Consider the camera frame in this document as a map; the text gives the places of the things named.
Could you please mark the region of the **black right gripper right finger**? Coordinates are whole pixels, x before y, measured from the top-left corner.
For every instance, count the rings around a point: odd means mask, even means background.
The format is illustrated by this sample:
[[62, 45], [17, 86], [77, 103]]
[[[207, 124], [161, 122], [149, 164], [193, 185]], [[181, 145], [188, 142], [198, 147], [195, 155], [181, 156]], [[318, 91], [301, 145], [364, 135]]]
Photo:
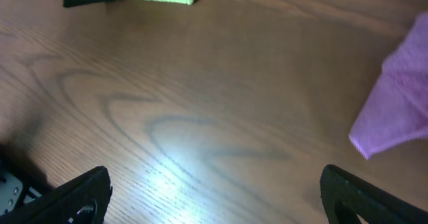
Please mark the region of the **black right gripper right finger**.
[[320, 192], [329, 224], [418, 224], [427, 222], [427, 212], [352, 175], [336, 165], [324, 167]]

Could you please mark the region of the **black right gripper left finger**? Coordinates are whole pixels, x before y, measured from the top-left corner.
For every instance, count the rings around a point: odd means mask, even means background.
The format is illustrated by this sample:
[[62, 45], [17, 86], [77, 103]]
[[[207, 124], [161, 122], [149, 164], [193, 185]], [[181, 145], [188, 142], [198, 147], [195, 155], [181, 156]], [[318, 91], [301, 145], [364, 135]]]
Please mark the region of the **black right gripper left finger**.
[[112, 195], [108, 169], [97, 166], [1, 217], [3, 224], [103, 224]]

